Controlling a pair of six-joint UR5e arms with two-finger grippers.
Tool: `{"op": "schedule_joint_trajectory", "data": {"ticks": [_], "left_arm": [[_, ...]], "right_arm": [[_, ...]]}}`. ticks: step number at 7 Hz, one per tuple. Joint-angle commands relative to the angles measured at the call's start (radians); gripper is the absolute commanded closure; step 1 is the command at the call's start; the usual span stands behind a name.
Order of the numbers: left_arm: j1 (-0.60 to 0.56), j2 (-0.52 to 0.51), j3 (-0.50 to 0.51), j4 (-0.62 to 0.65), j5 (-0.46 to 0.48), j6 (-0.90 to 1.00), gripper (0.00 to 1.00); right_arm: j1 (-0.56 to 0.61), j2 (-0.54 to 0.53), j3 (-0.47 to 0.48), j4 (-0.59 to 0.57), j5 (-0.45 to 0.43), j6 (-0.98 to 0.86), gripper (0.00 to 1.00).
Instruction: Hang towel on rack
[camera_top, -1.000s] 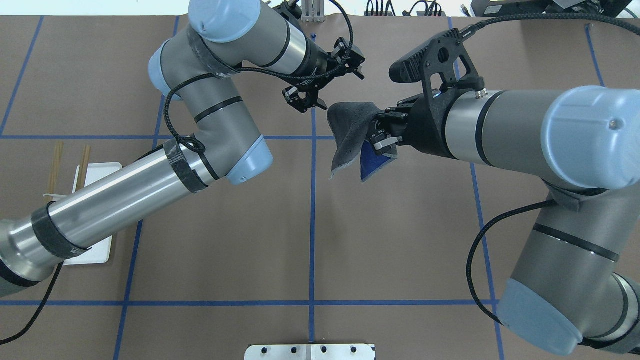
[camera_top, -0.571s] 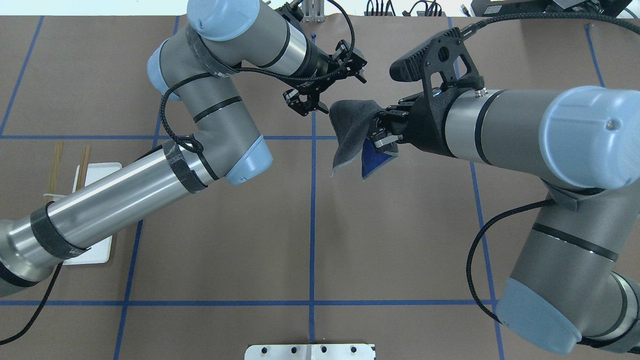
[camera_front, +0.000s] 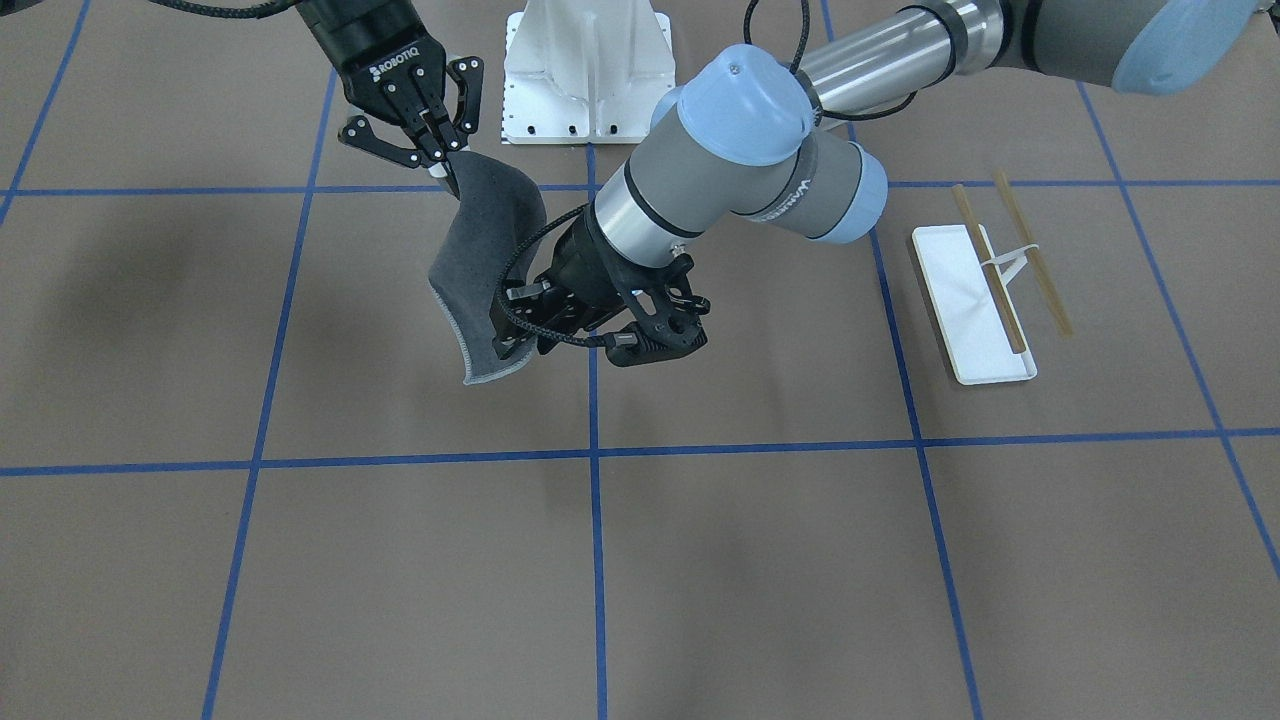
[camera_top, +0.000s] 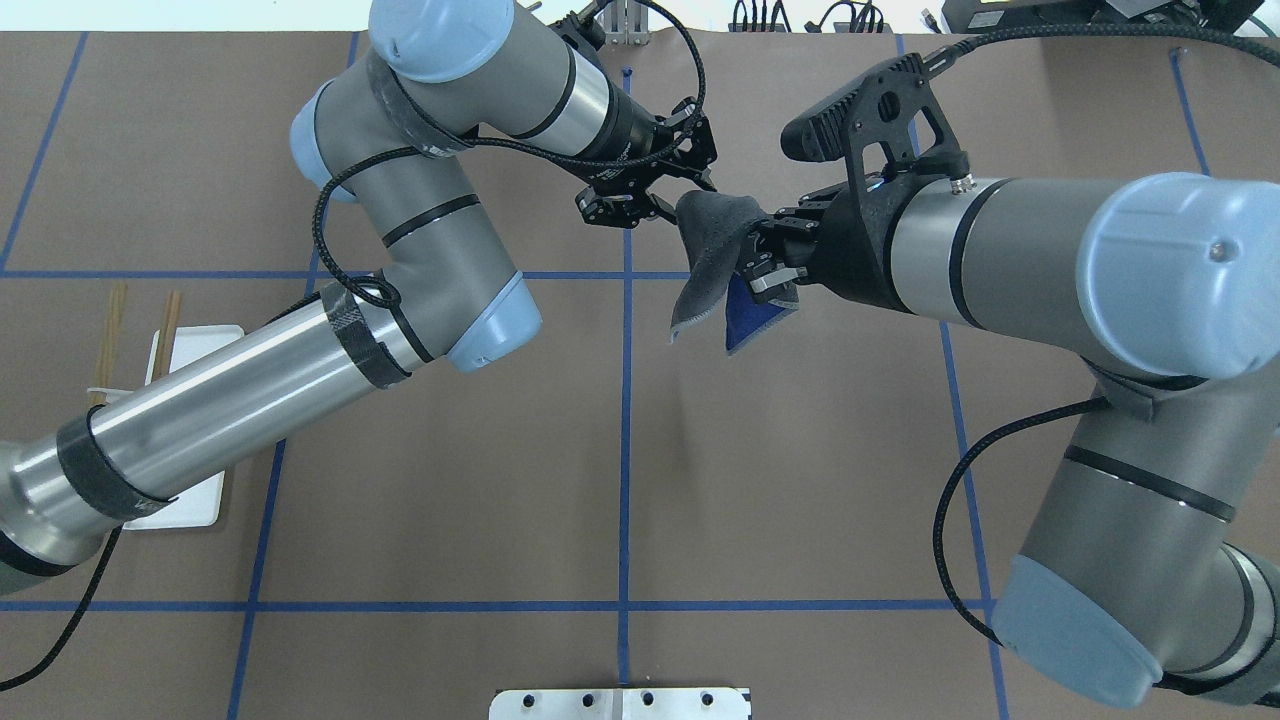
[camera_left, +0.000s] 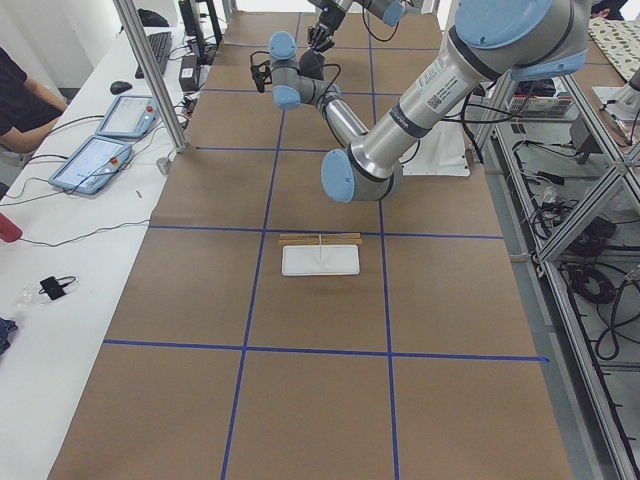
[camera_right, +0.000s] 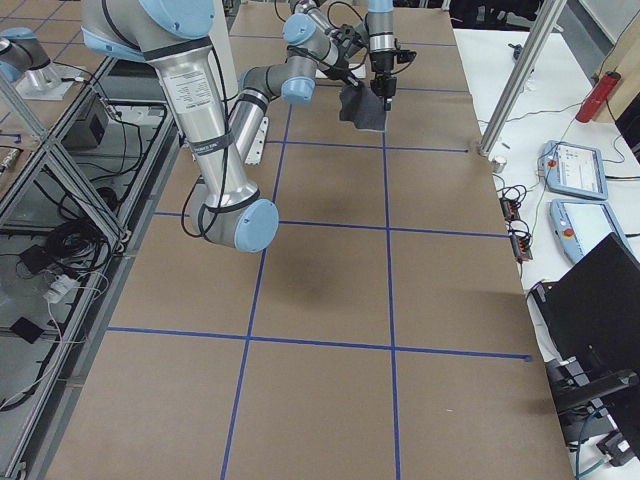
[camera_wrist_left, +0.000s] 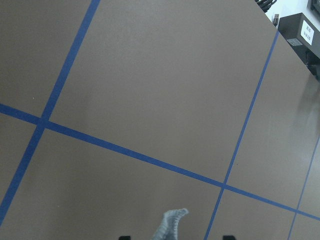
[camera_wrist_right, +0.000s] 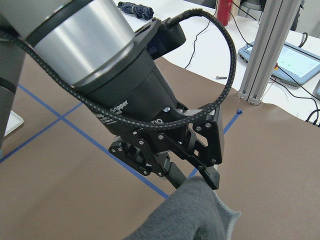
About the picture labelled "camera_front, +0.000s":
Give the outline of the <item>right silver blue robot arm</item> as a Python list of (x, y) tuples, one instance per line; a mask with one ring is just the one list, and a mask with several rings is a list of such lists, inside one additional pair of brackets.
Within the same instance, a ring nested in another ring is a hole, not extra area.
[(480, 124), (485, 63), (448, 53), (411, 1), (265, 1), (165, 8), (219, 19), (265, 19), (296, 9), (332, 63), (353, 111), (340, 143), (404, 168), (424, 168), (460, 196), (451, 159)]

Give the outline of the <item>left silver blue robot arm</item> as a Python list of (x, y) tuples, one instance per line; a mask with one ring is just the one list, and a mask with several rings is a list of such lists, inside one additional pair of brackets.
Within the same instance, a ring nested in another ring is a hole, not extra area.
[(603, 347), (617, 366), (685, 357), (709, 302), (689, 245), (722, 217), (822, 243), (867, 234), (887, 201), (882, 164), (824, 138), (827, 120), (882, 118), (952, 76), (1018, 68), (1119, 94), (1178, 94), (1240, 37), (1254, 1), (915, 1), (785, 65), (736, 44), (655, 106), (649, 136), (564, 218), (552, 265), (509, 273), (545, 236), (521, 231), (480, 302), (500, 359)]

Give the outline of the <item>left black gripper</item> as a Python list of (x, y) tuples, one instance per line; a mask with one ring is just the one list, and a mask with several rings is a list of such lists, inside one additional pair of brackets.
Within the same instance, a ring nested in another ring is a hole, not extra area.
[(581, 211), (556, 241), (550, 265), (538, 282), (547, 290), (500, 290), (492, 304), (493, 341), (499, 359), (518, 350), (549, 354), (557, 341), (549, 333), (573, 336), (594, 331), (632, 305), (614, 287), (605, 259), (594, 240), (589, 217)]

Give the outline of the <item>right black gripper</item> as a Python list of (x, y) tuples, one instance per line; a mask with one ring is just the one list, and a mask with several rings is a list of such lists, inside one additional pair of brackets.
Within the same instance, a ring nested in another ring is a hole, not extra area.
[(338, 141), (410, 169), (430, 167), (456, 199), (460, 187), (451, 156), (477, 132), (485, 64), (480, 56), (451, 55), (426, 32), (370, 35), (344, 29), (328, 37), (347, 101), (379, 120), (407, 131), (431, 131), (431, 156), (379, 138), (365, 114), (353, 114)]

